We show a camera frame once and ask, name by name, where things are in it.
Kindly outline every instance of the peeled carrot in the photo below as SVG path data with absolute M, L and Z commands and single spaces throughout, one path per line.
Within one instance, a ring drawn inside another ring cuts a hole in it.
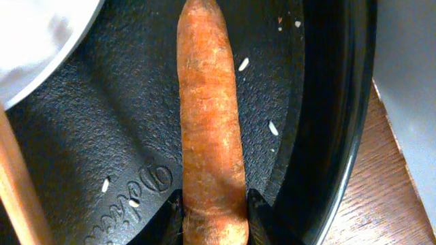
M 184 244 L 247 244 L 232 49 L 215 0 L 187 0 L 177 29 Z

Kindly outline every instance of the black tray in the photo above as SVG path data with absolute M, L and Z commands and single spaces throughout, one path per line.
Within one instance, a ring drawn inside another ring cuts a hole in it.
M 247 188 L 272 206 L 284 233 L 320 243 L 362 133 L 375 1 L 218 2 L 235 66 L 251 61 L 236 72 Z M 183 4 L 107 0 L 65 64 L 7 112 L 59 244 L 126 244 L 181 189 Z M 0 217 L 0 243 L 17 243 L 3 208 Z

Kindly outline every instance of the gray panel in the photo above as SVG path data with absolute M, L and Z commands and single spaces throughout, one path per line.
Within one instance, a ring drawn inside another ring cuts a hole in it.
M 379 1 L 374 78 L 436 231 L 436 1 Z

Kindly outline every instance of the wooden chopstick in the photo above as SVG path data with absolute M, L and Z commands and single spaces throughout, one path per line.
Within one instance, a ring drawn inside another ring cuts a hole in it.
M 53 244 L 41 203 L 1 106 L 0 197 L 21 244 Z

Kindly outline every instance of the food crumb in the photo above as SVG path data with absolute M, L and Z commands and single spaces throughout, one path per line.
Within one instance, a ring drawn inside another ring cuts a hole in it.
M 245 70 L 245 68 L 247 68 L 248 64 L 250 63 L 250 60 L 247 58 L 244 59 L 244 61 L 240 64 L 239 66 L 239 71 L 243 71 Z
M 107 177 L 103 181 L 103 187 L 102 187 L 102 192 L 103 193 L 106 193 L 106 191 L 108 191 L 109 184 L 110 184 L 110 179 L 109 179 L 109 177 Z
M 136 201 L 135 199 L 130 199 L 129 200 L 129 205 L 133 208 L 138 208 L 139 207 L 139 202 Z
M 275 127 L 275 125 L 272 121 L 270 121 L 270 123 L 268 124 L 268 127 L 270 128 L 270 131 L 273 135 L 279 136 L 279 132 L 277 131 L 277 128 Z

